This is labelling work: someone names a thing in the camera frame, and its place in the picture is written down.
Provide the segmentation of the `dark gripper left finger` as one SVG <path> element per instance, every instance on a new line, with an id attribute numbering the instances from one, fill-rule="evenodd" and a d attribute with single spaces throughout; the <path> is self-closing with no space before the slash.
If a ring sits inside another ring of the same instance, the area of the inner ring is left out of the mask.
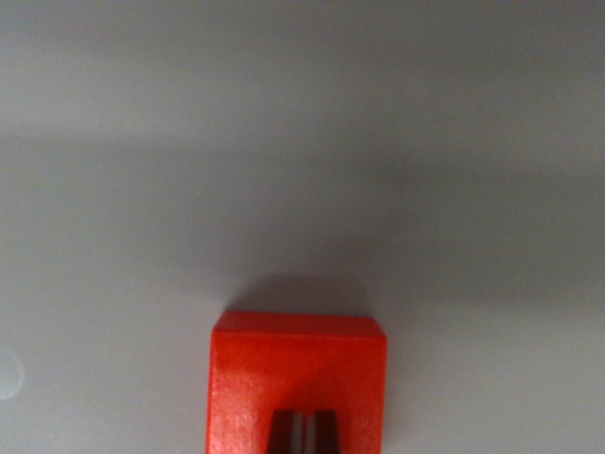
<path id="1" fill-rule="evenodd" d="M 294 410 L 275 410 L 272 414 L 267 454 L 303 453 L 303 415 Z"/>

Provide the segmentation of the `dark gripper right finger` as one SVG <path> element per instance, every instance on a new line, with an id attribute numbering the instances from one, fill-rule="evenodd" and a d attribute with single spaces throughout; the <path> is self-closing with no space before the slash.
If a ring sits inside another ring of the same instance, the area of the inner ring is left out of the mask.
<path id="1" fill-rule="evenodd" d="M 318 410 L 305 421 L 306 454 L 340 454 L 337 413 Z"/>

